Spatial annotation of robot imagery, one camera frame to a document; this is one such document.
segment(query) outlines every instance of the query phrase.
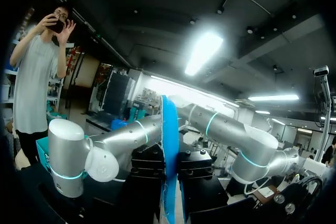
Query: ceiling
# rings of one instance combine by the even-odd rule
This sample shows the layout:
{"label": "ceiling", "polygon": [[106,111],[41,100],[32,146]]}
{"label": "ceiling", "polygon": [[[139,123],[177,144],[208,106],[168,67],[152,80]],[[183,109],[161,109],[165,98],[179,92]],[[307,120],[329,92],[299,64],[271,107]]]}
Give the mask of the ceiling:
{"label": "ceiling", "polygon": [[[334,88],[335,48],[319,12],[307,0],[254,0],[266,11],[251,0],[227,0],[221,15],[217,10],[225,0],[70,1],[132,68],[232,100],[253,94],[300,97],[291,103],[255,104],[254,109],[274,116],[313,120],[316,67],[329,66]],[[254,28],[252,35],[248,26]],[[195,41],[208,31],[219,34],[223,45],[188,77],[184,70]]]}
{"label": "ceiling", "polygon": [[[311,130],[311,131],[323,132],[323,127],[319,127],[319,126],[315,125],[314,122],[311,122],[311,121],[296,120],[296,119],[289,119],[289,118],[287,118],[287,119],[276,118],[276,119],[278,119],[280,122],[283,122],[287,126],[297,127],[297,128]],[[331,134],[336,134],[335,125],[330,125],[328,132],[330,132]]]}

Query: gray t-shirt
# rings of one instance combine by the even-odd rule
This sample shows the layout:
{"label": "gray t-shirt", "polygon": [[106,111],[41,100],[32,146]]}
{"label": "gray t-shirt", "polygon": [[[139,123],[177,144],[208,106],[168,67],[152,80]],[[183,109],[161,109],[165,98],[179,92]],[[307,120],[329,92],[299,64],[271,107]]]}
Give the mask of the gray t-shirt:
{"label": "gray t-shirt", "polygon": [[29,43],[19,62],[13,105],[15,129],[32,134],[48,129],[47,89],[57,72],[59,47],[40,36]]}

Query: blue cloth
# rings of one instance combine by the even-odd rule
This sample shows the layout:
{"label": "blue cloth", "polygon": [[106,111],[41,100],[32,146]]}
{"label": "blue cloth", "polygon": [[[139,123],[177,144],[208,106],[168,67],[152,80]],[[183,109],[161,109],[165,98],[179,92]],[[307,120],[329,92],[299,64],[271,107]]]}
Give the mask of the blue cloth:
{"label": "blue cloth", "polygon": [[177,154],[179,123],[175,104],[165,95],[162,96],[162,143],[166,164],[166,182],[163,188],[163,206],[170,224],[175,223],[175,191],[177,181]]}

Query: teal box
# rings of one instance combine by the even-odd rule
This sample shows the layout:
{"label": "teal box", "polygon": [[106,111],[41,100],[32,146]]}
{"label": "teal box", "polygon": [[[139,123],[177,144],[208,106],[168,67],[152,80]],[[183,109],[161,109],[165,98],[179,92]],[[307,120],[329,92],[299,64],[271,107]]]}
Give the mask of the teal box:
{"label": "teal box", "polygon": [[[51,173],[50,161],[49,161],[48,137],[46,136],[44,138],[36,140],[36,147],[41,164],[49,173]],[[83,172],[83,178],[85,178],[87,175],[88,174],[86,172]]]}

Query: fluorescent light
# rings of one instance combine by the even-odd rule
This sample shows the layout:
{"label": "fluorescent light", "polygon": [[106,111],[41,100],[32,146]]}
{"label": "fluorescent light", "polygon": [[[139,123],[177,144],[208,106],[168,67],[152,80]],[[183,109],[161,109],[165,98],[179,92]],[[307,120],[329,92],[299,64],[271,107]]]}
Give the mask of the fluorescent light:
{"label": "fluorescent light", "polygon": [[298,131],[301,131],[301,132],[305,132],[305,133],[313,133],[313,131],[311,131],[311,130],[306,130],[306,129],[300,129],[300,128],[298,128]]}
{"label": "fluorescent light", "polygon": [[262,110],[256,110],[257,113],[259,114],[270,114],[268,111],[262,111]]}
{"label": "fluorescent light", "polygon": [[176,86],[185,88],[185,89],[189,89],[189,90],[191,90],[191,91],[197,92],[197,93],[202,94],[202,95],[205,95],[205,96],[207,96],[207,97],[210,97],[210,98],[216,99],[216,100],[218,100],[218,101],[221,101],[221,102],[230,104],[230,105],[232,105],[232,106],[234,106],[234,107],[237,107],[237,108],[239,107],[238,104],[235,104],[235,103],[233,103],[233,102],[226,101],[226,100],[224,100],[224,99],[222,99],[222,98],[220,98],[220,97],[217,97],[217,96],[215,96],[215,95],[208,94],[208,93],[205,93],[205,92],[200,91],[200,90],[197,90],[197,89],[189,88],[189,87],[187,87],[187,86],[185,86],[185,85],[182,85],[182,84],[179,84],[179,83],[170,81],[170,80],[166,80],[166,79],[163,79],[163,78],[160,78],[160,77],[157,77],[157,76],[151,76],[151,77],[154,78],[154,79],[156,79],[156,80],[160,80],[160,81],[168,82],[168,83],[170,83],[170,84],[173,84],[173,85],[176,85]]}
{"label": "fluorescent light", "polygon": [[299,97],[296,94],[286,94],[286,95],[272,95],[267,97],[249,97],[251,101],[290,101],[298,100]]}
{"label": "fluorescent light", "polygon": [[280,123],[281,125],[285,125],[283,122],[280,122],[279,120],[276,120],[274,118],[272,118],[273,121],[275,121],[276,123]]}
{"label": "fluorescent light", "polygon": [[336,121],[336,118],[330,118],[330,121]]}
{"label": "fluorescent light", "polygon": [[206,33],[195,45],[191,59],[184,72],[189,76],[195,75],[202,65],[219,49],[222,42],[222,38]]}

